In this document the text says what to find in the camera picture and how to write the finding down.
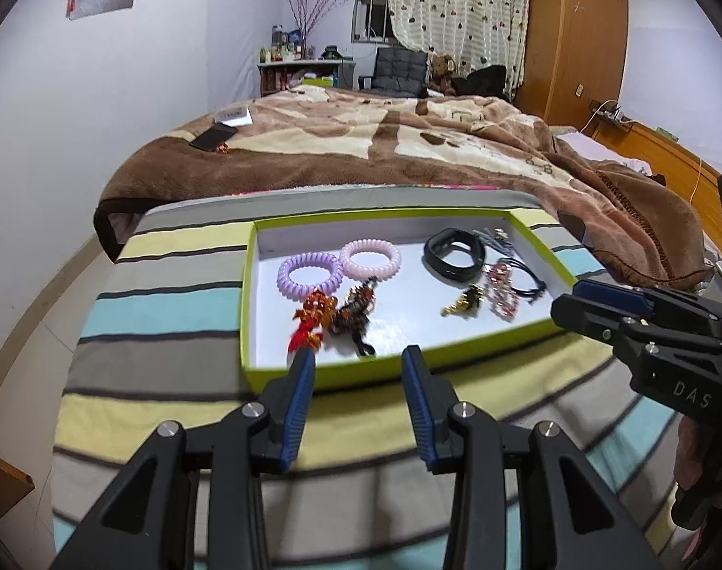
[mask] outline red ornament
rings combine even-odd
[[[329,324],[334,310],[337,307],[337,298],[328,298],[320,289],[316,289],[310,293],[303,308],[295,311],[292,319],[299,319],[300,325],[290,337],[290,344],[287,346],[287,352],[297,351],[300,347],[310,347],[313,350],[321,347],[324,340],[322,332],[314,332],[316,327]]]

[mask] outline wooden headboard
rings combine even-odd
[[[661,173],[667,178],[667,188],[683,199],[690,201],[695,189],[692,206],[701,217],[704,231],[722,251],[722,204],[717,190],[717,170],[705,161],[701,163],[698,156],[671,139],[638,122],[629,131],[622,131],[599,121],[593,138],[617,154],[647,161],[654,173]]]

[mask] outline black hair tie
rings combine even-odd
[[[543,293],[545,293],[546,289],[548,289],[548,286],[545,284],[545,282],[541,279],[538,279],[537,275],[532,270],[530,270],[526,264],[523,264],[518,259],[514,259],[512,256],[502,256],[500,259],[498,259],[496,263],[506,264],[506,266],[513,266],[518,270],[527,272],[527,274],[529,274],[530,277],[534,280],[534,284],[537,285],[537,287],[535,287],[534,289],[517,289],[516,287],[511,285],[511,291],[517,294],[520,298],[529,298],[531,302],[534,302],[541,295],[543,295]]]
[[[441,255],[446,255],[453,242],[459,242],[468,247],[474,265],[454,266],[441,259]],[[454,228],[443,229],[424,243],[424,261],[444,279],[453,280],[456,283],[468,283],[475,276],[481,274],[482,265],[485,263],[485,245],[473,233]]]

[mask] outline metal screw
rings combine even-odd
[[[242,415],[245,418],[260,418],[264,411],[266,408],[255,400],[242,406]]]
[[[453,405],[453,413],[455,413],[459,418],[471,418],[475,411],[476,410],[474,409],[474,405],[472,405],[472,403],[461,402]]]
[[[166,420],[158,424],[158,428],[155,430],[161,437],[173,437],[178,433],[179,425],[175,420]]]
[[[557,425],[553,420],[538,422],[537,428],[543,437],[557,437],[561,432],[561,426]]]

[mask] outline gray chair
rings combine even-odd
[[[366,79],[371,89],[366,89]],[[362,92],[394,98],[424,98],[427,95],[427,54],[405,47],[379,47],[373,76],[360,76]]]

